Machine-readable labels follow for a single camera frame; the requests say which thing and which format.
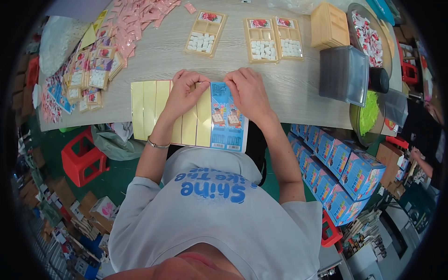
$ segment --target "green shredded paper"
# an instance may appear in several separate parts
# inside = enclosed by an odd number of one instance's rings
[[[378,118],[379,108],[376,103],[378,96],[374,91],[367,91],[366,107],[361,108],[359,116],[359,133],[365,136],[373,128]]]

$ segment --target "silver bracelet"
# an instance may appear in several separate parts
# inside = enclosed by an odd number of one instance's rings
[[[150,137],[150,136],[151,136],[151,135],[148,136],[147,143],[150,144],[152,147],[154,147],[154,148],[159,148],[159,149],[168,149],[168,148],[169,148],[169,145],[170,145],[170,144],[168,144],[168,145],[166,145],[166,146],[159,146],[159,145],[154,144],[153,142],[149,141],[149,137]]]

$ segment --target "wooden table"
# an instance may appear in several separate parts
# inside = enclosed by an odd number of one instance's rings
[[[102,94],[103,109],[83,114],[76,109],[71,115],[64,112],[57,124],[46,123],[40,118],[41,130],[132,121],[131,82],[171,79],[180,69],[197,71],[214,82],[220,82],[226,73],[240,67],[252,67],[262,73],[271,107],[281,122],[352,129],[349,104],[319,96],[319,51],[310,47],[309,15],[299,16],[287,10],[269,8],[264,0],[253,0],[250,4],[238,0],[191,2],[198,10],[228,15],[213,59],[184,53],[187,36],[198,14],[190,15],[184,7],[177,7],[165,17],[158,30],[149,26],[143,32],[142,40],[135,43],[135,57],[129,59],[128,67],[117,74]],[[302,35],[303,62],[281,60],[279,64],[249,64],[242,19],[273,16],[297,18]],[[389,30],[395,41],[393,29]],[[397,46],[395,48],[390,87],[401,91],[400,61]],[[41,74],[39,83],[44,79]],[[387,128],[383,129],[383,133],[395,135]]]

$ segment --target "barcode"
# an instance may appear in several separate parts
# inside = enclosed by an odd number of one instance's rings
[[[236,150],[239,151],[241,148],[238,145],[227,145],[227,150]]]
[[[211,144],[212,148],[221,148],[224,149],[224,144],[219,144],[219,143],[212,143]]]

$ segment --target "forearm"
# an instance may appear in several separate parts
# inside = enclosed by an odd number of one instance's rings
[[[415,159],[418,163],[418,165],[420,165],[423,169],[423,172],[430,178],[432,178],[432,171],[434,170],[432,166],[429,165],[429,163],[427,163],[425,160],[421,159],[421,158],[416,158]]]
[[[277,115],[270,114],[262,124],[258,124],[258,127],[266,139],[272,168],[280,186],[279,203],[305,201],[302,173]]]
[[[150,141],[159,146],[166,146],[172,137],[174,121],[162,113],[149,137]],[[168,149],[154,148],[146,144],[140,160],[138,161],[135,176],[151,179],[156,184],[160,183],[165,168]]]

